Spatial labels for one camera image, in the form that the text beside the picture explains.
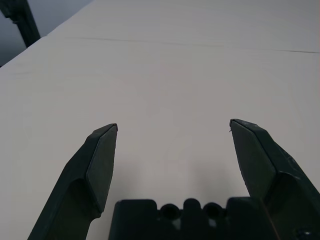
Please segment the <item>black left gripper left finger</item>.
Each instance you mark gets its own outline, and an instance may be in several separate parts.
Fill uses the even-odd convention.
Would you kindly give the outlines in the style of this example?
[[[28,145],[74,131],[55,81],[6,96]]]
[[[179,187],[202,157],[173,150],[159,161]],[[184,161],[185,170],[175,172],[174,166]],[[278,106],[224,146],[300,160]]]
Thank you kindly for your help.
[[[30,240],[84,240],[105,210],[114,170],[118,126],[94,130],[63,168]]]

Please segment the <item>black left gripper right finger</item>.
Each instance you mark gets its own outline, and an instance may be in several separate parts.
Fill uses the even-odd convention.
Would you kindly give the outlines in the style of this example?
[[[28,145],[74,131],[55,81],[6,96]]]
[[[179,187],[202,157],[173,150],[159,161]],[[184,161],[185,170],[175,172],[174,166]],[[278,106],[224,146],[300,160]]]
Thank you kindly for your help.
[[[237,161],[251,197],[261,200],[280,240],[320,238],[320,193],[295,159],[255,123],[229,122]]]

